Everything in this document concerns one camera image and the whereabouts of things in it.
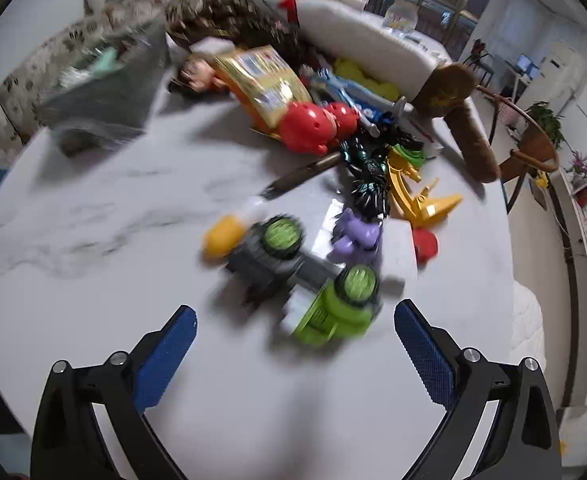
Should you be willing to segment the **floral patterned sofa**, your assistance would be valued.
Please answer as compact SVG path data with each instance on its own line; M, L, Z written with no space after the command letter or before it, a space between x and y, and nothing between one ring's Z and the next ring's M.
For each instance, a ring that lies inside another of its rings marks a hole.
M12 64L0 83L0 169L9 168L43 125L38 107L66 66L98 40L201 0L83 0L84 15Z

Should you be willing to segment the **cream orange doll head toy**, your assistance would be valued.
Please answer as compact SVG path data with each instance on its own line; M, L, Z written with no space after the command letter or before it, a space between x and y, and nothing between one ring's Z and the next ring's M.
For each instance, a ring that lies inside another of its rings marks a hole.
M253 196L235 211L225 214L204 234L202 252L205 258L225 258L243 240L251 226L264 220L266 212L266 199Z

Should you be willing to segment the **white fluffy stool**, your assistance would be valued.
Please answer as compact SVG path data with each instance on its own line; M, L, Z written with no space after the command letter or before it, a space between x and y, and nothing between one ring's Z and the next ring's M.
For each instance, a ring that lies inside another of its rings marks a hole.
M546 367L542 308L533 292L517 281L514 281L509 355L514 363L534 358L540 367Z

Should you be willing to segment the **green potted plant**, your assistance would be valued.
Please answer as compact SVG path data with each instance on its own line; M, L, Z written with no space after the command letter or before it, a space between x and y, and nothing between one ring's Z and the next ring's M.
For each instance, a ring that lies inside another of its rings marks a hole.
M554 148L559 150L565 140L561 131L560 116L555 114L546 101L534 102L527 108L527 114L546 132L547 136L554 144Z

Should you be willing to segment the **white red flat box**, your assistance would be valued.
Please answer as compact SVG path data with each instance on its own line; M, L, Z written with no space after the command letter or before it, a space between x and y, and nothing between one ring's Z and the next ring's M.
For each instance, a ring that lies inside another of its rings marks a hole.
M435 135L435 129L414 112L404 113L402 122L410 133L423 142L423 151L427 159L436 159L443 151L443 145Z

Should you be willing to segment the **green toy truck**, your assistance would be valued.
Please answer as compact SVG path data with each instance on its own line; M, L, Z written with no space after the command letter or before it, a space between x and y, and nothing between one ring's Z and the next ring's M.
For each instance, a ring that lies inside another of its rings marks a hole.
M258 307L286 294L281 330L314 348L363 336L382 308L380 278L368 263L339 268L303 248L298 218L280 214L255 223L228 254L226 268L246 283Z

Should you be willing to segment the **long white tv cabinet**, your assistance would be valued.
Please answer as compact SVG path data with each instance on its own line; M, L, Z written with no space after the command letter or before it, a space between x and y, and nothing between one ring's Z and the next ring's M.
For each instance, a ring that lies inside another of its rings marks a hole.
M587 233L582 211L561 170L551 175L549 195L566 244L563 255L570 292L570 352L561 405L574 408L587 405Z

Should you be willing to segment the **small red toy apple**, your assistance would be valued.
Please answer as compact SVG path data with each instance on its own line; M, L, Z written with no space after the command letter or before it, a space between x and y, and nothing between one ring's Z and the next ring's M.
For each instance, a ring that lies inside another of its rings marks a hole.
M435 258L439 253L438 237L428 229L413 229L413 242L416 261L420 266Z

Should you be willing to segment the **yellow snack bag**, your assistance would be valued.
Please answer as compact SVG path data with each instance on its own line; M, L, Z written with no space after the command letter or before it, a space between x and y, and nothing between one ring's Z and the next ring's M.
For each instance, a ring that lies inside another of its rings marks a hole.
M213 67L264 133L277 130L291 103L312 102L307 87L272 46L216 56Z

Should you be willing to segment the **grey trash bag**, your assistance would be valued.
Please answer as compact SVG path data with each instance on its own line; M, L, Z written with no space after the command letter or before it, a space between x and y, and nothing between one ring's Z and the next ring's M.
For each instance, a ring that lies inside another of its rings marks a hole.
M168 64L159 18L103 36L47 88L38 118L66 156L122 148L144 133Z

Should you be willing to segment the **white and brown plush knife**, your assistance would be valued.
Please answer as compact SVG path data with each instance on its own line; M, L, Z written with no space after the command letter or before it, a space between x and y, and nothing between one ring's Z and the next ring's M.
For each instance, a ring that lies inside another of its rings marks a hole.
M477 82L469 68L458 63L439 65L420 47L383 29L373 14L337 0L254 1L297 26L315 47L397 86L419 117L443 119L470 176L481 183L499 180L499 164L472 120L468 99Z

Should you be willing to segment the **red wind-up toy figure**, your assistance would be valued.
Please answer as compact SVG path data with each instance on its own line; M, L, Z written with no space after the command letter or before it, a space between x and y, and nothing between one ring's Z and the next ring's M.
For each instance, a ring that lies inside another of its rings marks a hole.
M281 118L277 133L290 151L325 156L359 126L359 112L347 104L331 102L318 106L293 102Z

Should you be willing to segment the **purple toy figure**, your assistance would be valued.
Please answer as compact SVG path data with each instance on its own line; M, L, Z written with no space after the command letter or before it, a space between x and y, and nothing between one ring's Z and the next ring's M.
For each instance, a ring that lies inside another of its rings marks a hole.
M381 234L380 221L365 221L345 208L333 226L328 258L334 263L374 264L379 259Z

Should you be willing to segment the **dark pen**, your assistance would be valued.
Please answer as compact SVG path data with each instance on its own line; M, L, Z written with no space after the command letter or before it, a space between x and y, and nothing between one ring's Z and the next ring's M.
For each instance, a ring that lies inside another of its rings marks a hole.
M337 166L341 162L342 156L338 152L331 153L322 158L310 162L307 166L292 170L289 174L272 181L260 193L264 200L275 200L275 198L284 195L303 183L311 180L325 171Z

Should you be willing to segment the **white foam block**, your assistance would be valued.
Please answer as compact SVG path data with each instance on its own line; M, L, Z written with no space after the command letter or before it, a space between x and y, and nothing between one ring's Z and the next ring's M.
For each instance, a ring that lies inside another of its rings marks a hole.
M417 278L416 252L409 222L388 218L382 223L380 273L382 278L397 282Z

